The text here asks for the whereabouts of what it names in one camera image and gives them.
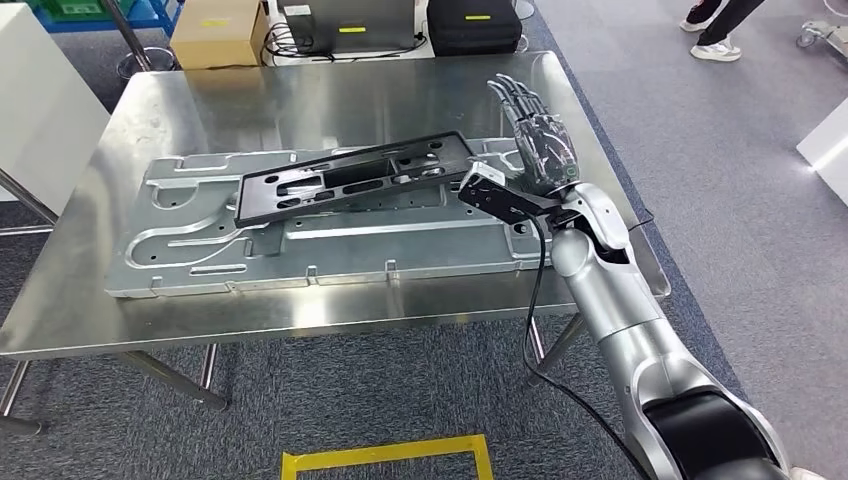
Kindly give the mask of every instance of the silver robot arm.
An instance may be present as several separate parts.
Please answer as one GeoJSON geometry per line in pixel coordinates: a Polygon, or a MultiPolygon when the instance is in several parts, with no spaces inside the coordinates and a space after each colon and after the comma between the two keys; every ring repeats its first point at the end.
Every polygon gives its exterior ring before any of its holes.
{"type": "Polygon", "coordinates": [[[510,224],[545,216],[551,263],[601,350],[625,443],[640,464],[659,480],[789,478],[768,421],[719,383],[672,329],[635,263],[615,204],[601,188],[580,182],[559,120],[521,83],[498,76],[489,85],[515,128],[530,178],[512,188],[503,173],[475,162],[459,198],[510,224]]]}

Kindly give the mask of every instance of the yellow tape marking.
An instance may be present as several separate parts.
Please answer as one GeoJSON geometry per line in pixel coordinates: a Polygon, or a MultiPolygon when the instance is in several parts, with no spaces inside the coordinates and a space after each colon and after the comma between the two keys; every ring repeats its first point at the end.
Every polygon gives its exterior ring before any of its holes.
{"type": "Polygon", "coordinates": [[[308,453],[305,455],[290,455],[283,452],[280,479],[296,480],[297,472],[306,472],[309,470],[367,465],[370,463],[392,462],[410,458],[450,455],[463,452],[474,453],[474,463],[477,467],[478,480],[494,480],[492,464],[489,459],[489,450],[486,447],[486,437],[483,435],[423,440],[420,442],[308,453]]]}

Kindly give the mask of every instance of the floor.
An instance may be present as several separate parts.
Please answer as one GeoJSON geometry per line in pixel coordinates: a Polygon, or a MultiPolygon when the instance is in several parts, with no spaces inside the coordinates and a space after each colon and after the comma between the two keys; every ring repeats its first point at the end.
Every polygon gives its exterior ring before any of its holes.
{"type": "Polygon", "coordinates": [[[825,7],[765,2],[726,65],[689,56],[686,0],[537,5],[750,399],[844,478],[848,208],[794,150],[848,97],[844,59],[794,44],[825,7]]]}
{"type": "MultiPolygon", "coordinates": [[[[656,215],[646,229],[674,290],[664,307],[684,342],[743,395],[735,370],[796,463],[841,478],[846,423],[835,418],[844,415],[835,394],[848,356],[833,332],[848,334],[838,296],[846,295],[839,240],[848,212],[792,150],[848,95],[848,70],[833,56],[793,44],[804,17],[822,9],[770,0],[735,37],[745,58],[705,65],[688,57],[692,40],[674,25],[685,2],[624,5],[539,0],[541,15],[525,24],[531,49],[561,48],[637,211],[646,214],[644,203],[656,215]]],[[[148,45],[162,42],[144,35],[148,45]]],[[[120,84],[111,59],[124,53],[116,36],[56,40],[113,108],[120,84]]],[[[0,318],[41,242],[0,239],[0,318]]],[[[563,319],[544,324],[550,337],[563,319]]],[[[50,434],[0,437],[0,478],[275,478],[282,451],[470,433],[486,434],[496,478],[631,478],[579,410],[522,383],[520,336],[516,319],[228,345],[214,383],[232,399],[224,415],[110,357],[36,362],[16,412],[46,420],[50,434]]],[[[199,373],[201,349],[156,353],[199,373]]],[[[10,364],[0,367],[5,381],[10,364]]],[[[619,425],[585,338],[556,373],[619,425]]],[[[306,477],[469,478],[462,456],[407,467],[306,477]]]]}

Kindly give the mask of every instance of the laptop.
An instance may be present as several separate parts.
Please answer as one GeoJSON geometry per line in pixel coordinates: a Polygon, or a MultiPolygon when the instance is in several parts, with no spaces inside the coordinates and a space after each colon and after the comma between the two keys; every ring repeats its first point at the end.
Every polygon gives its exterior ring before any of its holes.
{"type": "Polygon", "coordinates": [[[277,0],[300,53],[415,46],[415,0],[277,0]]]}

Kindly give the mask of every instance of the black case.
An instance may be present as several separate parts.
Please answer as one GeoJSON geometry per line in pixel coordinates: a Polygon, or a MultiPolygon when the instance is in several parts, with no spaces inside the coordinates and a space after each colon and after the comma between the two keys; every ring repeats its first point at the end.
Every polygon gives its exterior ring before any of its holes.
{"type": "Polygon", "coordinates": [[[427,24],[437,57],[514,53],[521,38],[510,0],[430,0],[427,24]]]}

